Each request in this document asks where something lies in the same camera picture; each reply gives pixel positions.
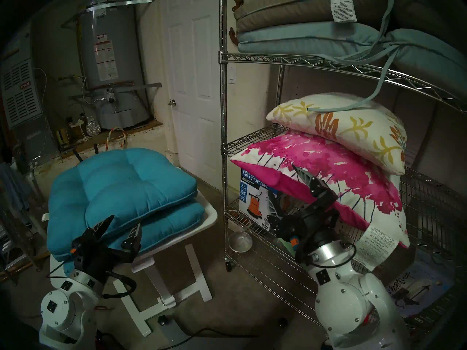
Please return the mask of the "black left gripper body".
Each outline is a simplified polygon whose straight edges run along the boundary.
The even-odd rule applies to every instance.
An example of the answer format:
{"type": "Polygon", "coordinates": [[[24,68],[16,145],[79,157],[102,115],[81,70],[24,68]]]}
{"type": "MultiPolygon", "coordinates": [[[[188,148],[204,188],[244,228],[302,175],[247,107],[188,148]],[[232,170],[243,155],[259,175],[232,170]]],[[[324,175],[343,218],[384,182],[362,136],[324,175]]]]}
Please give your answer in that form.
{"type": "Polygon", "coordinates": [[[133,279],[113,271],[120,263],[132,263],[140,251],[140,249],[124,249],[124,240],[120,248],[110,248],[101,240],[91,240],[89,229],[86,229],[72,242],[70,253],[75,269],[90,275],[103,285],[109,277],[118,279],[124,285],[135,285],[133,279]]]}

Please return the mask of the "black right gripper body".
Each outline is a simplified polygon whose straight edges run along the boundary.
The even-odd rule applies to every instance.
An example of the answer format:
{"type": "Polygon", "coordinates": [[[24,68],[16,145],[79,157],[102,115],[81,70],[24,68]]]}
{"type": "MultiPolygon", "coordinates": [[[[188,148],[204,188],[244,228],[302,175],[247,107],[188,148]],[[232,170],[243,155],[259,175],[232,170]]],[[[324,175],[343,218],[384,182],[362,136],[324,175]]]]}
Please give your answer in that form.
{"type": "Polygon", "coordinates": [[[339,211],[333,205],[320,208],[312,203],[302,212],[286,214],[277,226],[277,237],[292,245],[296,263],[324,263],[325,256],[317,254],[317,250],[329,244],[340,247],[334,230],[338,219],[339,211]]]}

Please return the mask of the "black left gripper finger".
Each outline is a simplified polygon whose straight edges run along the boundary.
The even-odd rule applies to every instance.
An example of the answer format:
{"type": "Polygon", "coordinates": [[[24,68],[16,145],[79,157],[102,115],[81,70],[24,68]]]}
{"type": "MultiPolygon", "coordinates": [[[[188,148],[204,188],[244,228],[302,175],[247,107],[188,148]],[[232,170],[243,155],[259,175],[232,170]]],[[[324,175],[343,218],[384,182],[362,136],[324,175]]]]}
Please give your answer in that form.
{"type": "Polygon", "coordinates": [[[141,223],[133,226],[124,240],[124,249],[141,249],[142,230],[141,223]]]}
{"type": "Polygon", "coordinates": [[[99,241],[101,237],[105,234],[110,224],[114,219],[114,215],[111,215],[104,219],[101,222],[98,222],[94,227],[89,228],[89,237],[91,240],[99,241]]]}

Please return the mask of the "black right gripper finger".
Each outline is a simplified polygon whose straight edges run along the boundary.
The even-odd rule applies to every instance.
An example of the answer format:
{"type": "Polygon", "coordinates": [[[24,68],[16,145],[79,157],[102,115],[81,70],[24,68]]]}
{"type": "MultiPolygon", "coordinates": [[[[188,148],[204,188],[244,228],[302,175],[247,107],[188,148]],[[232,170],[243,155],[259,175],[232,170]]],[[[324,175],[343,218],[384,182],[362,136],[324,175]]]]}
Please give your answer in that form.
{"type": "Polygon", "coordinates": [[[280,226],[289,208],[289,195],[271,192],[271,226],[280,226]]]}
{"type": "Polygon", "coordinates": [[[327,183],[293,164],[292,167],[298,177],[308,186],[310,194],[316,199],[315,206],[320,208],[332,207],[338,196],[329,188],[327,183]]]}

